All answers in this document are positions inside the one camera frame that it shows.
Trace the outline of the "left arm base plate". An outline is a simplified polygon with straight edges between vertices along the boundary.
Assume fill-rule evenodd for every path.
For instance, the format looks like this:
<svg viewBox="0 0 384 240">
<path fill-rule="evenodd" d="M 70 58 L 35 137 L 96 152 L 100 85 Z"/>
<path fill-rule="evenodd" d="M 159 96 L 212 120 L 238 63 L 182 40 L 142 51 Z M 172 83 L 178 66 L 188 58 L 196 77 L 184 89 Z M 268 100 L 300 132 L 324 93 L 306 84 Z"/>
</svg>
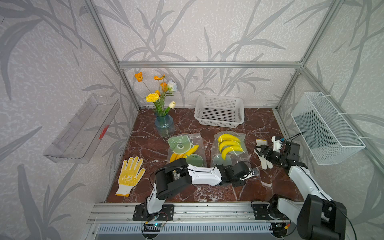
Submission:
<svg viewBox="0 0 384 240">
<path fill-rule="evenodd" d="M 175 212 L 175 205 L 163 205 L 162 209 L 156 213 L 149 213 L 147 204 L 139 204 L 135 206 L 133 221 L 172 221 Z"/>
</svg>

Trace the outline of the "zip-top bag with bananas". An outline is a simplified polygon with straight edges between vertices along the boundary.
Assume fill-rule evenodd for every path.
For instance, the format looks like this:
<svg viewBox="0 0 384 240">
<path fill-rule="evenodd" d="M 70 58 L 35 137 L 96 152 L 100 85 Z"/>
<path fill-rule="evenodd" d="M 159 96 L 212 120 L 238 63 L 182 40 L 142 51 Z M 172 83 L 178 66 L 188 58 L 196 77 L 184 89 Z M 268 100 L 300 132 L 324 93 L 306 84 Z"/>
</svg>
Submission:
<svg viewBox="0 0 384 240">
<path fill-rule="evenodd" d="M 211 166 L 234 166 L 239 162 L 250 163 L 250 155 L 245 143 L 246 134 L 222 131 L 214 135 L 211 148 Z"/>
<path fill-rule="evenodd" d="M 167 140 L 169 145 L 168 163 L 185 159 L 195 167 L 207 167 L 205 145 L 202 136 L 197 134 L 181 134 Z"/>
</svg>

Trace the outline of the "blue glass vase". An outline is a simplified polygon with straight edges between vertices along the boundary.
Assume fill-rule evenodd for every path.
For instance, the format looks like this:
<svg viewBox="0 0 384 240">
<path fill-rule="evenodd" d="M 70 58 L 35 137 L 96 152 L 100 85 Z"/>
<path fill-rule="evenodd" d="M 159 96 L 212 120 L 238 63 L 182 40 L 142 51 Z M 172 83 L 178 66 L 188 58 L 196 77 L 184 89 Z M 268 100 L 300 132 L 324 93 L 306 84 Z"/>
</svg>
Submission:
<svg viewBox="0 0 384 240">
<path fill-rule="evenodd" d="M 173 118 L 169 114 L 160 116 L 158 113 L 155 113 L 155 116 L 155 126 L 159 135 L 163 138 L 171 137 L 175 133 L 175 124 Z"/>
</svg>

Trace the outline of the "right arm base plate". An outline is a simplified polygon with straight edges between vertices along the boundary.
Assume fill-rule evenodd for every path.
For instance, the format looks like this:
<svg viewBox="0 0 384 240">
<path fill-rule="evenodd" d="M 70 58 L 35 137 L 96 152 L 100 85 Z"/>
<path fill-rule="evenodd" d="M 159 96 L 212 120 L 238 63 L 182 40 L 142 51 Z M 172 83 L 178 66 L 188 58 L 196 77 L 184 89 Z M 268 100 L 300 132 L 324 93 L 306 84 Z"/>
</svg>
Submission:
<svg viewBox="0 0 384 240">
<path fill-rule="evenodd" d="M 278 210 L 270 210 L 270 203 L 251 202 L 251 208 L 257 221 L 289 221 L 289 218 Z"/>
</svg>

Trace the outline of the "artificial flower bouquet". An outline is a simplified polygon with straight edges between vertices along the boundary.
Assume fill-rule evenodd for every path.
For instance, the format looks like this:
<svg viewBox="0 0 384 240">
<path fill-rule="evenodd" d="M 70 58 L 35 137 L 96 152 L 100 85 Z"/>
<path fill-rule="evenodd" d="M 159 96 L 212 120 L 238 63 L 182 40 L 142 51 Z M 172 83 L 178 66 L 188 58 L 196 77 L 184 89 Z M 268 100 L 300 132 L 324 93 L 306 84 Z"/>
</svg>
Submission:
<svg viewBox="0 0 384 240">
<path fill-rule="evenodd" d="M 177 84 L 169 80 L 165 82 L 166 76 L 163 74 L 161 77 L 154 76 L 154 80 L 158 82 L 159 89 L 156 91 L 152 91 L 148 88 L 148 86 L 144 83 L 143 73 L 139 72 L 135 74 L 135 79 L 139 83 L 143 83 L 147 90 L 150 92 L 146 96 L 147 103 L 152 103 L 155 107 L 155 113 L 158 117 L 166 116 L 171 109 L 174 109 L 176 106 L 176 102 L 172 101 L 168 106 L 165 104 L 166 97 L 171 97 L 178 91 Z"/>
</svg>

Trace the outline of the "aluminium front rail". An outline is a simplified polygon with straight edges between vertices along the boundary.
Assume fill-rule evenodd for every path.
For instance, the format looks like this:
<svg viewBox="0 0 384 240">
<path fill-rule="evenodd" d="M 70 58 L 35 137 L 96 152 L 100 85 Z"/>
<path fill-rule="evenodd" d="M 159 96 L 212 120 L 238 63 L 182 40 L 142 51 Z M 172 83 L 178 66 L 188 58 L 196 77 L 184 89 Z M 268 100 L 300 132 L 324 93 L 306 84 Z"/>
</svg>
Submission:
<svg viewBox="0 0 384 240">
<path fill-rule="evenodd" d="M 172 203 L 173 219 L 169 224 L 186 223 L 267 223 L 256 220 L 251 202 Z M 95 204 L 88 224 L 136 224 L 133 215 L 137 203 Z"/>
</svg>

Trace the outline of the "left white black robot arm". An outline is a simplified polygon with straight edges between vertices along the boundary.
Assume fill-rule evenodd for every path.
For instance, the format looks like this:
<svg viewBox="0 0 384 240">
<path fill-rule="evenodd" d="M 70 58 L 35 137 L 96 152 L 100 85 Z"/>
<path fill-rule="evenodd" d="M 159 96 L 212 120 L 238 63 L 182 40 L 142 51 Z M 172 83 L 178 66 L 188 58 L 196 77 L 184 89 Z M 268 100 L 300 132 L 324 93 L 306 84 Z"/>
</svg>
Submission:
<svg viewBox="0 0 384 240">
<path fill-rule="evenodd" d="M 147 213 L 153 215 L 161 212 L 167 199 L 191 185 L 239 187 L 258 174 L 258 169 L 252 169 L 248 162 L 204 168 L 188 164 L 186 159 L 176 160 L 154 172 L 153 190 L 146 200 Z"/>
</svg>

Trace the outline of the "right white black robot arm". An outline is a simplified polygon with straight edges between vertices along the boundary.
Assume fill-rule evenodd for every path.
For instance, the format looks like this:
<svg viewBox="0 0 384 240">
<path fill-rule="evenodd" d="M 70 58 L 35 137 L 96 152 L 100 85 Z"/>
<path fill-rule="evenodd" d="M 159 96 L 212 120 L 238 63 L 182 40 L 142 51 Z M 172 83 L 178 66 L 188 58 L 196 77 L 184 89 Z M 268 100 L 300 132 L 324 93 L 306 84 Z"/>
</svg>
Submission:
<svg viewBox="0 0 384 240">
<path fill-rule="evenodd" d="M 299 236 L 305 240 L 343 240 L 346 236 L 346 207 L 334 201 L 312 178 L 306 164 L 300 161 L 300 145 L 287 142 L 283 152 L 274 150 L 265 140 L 257 140 L 254 152 L 262 161 L 262 167 L 280 167 L 295 183 L 304 203 L 274 195 L 270 199 L 268 213 L 272 218 L 285 215 L 297 226 Z"/>
</svg>

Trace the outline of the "white work glove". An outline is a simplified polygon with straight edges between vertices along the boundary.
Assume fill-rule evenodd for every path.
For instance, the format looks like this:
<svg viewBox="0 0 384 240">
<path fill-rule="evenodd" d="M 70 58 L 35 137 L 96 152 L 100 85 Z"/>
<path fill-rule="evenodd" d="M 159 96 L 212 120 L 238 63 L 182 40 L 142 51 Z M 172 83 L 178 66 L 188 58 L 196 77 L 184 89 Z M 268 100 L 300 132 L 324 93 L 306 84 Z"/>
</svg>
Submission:
<svg viewBox="0 0 384 240">
<path fill-rule="evenodd" d="M 262 153 L 261 146 L 263 146 L 263 145 L 267 145 L 267 141 L 257 139 L 256 146 L 254 148 L 254 153 L 258 155 L 259 160 L 261 161 L 261 167 L 263 170 L 272 169 L 273 164 L 271 162 L 269 162 L 265 158 L 265 154 Z"/>
</svg>

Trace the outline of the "yellow work glove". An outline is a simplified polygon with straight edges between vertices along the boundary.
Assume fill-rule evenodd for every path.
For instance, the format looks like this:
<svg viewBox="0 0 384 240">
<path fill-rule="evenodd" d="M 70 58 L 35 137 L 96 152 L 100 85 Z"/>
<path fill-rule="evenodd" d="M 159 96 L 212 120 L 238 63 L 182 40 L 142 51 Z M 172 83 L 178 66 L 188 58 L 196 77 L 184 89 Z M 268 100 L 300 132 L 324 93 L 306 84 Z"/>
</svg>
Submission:
<svg viewBox="0 0 384 240">
<path fill-rule="evenodd" d="M 116 196 L 128 197 L 130 195 L 131 190 L 138 184 L 146 172 L 146 169 L 142 168 L 143 162 L 144 159 L 139 157 L 130 157 L 128 160 L 123 161 Z"/>
</svg>

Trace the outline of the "yellow banana taken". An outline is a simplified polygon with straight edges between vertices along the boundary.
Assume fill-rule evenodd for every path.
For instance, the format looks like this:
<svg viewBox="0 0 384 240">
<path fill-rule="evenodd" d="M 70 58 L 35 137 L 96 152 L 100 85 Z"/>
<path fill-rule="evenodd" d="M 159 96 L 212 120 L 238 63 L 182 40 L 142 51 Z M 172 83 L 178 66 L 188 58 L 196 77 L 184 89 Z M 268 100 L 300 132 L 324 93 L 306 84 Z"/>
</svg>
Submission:
<svg viewBox="0 0 384 240">
<path fill-rule="evenodd" d="M 232 146 L 232 147 L 226 147 L 225 149 L 222 150 L 221 152 L 221 157 L 223 160 L 226 160 L 226 157 L 227 157 L 227 154 L 228 153 L 243 153 L 244 150 L 241 148 L 241 147 L 235 147 L 235 146 Z"/>
<path fill-rule="evenodd" d="M 219 144 L 219 151 L 222 152 L 224 147 L 232 147 L 232 146 L 241 147 L 241 144 L 236 141 L 226 140 Z"/>
</svg>

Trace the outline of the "white plastic basket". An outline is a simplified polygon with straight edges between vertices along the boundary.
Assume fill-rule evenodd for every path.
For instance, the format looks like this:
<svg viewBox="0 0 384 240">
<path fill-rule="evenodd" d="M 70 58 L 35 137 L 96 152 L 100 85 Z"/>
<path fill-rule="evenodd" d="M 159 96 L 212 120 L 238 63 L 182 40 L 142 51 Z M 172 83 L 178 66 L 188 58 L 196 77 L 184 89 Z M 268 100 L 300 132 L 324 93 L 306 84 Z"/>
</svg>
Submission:
<svg viewBox="0 0 384 240">
<path fill-rule="evenodd" d="M 244 123 L 243 100 L 234 97 L 201 95 L 196 103 L 195 118 L 201 125 L 236 128 Z"/>
</svg>

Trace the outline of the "clear acrylic wall shelf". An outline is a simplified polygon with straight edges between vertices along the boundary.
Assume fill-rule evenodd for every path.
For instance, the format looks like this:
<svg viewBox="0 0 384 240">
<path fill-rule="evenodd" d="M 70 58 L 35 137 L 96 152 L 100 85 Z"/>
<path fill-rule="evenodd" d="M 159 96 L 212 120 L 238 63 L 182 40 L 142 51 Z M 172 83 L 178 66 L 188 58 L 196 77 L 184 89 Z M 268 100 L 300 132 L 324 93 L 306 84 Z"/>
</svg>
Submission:
<svg viewBox="0 0 384 240">
<path fill-rule="evenodd" d="M 89 163 L 120 107 L 116 97 L 91 94 L 43 156 L 54 163 Z"/>
</svg>

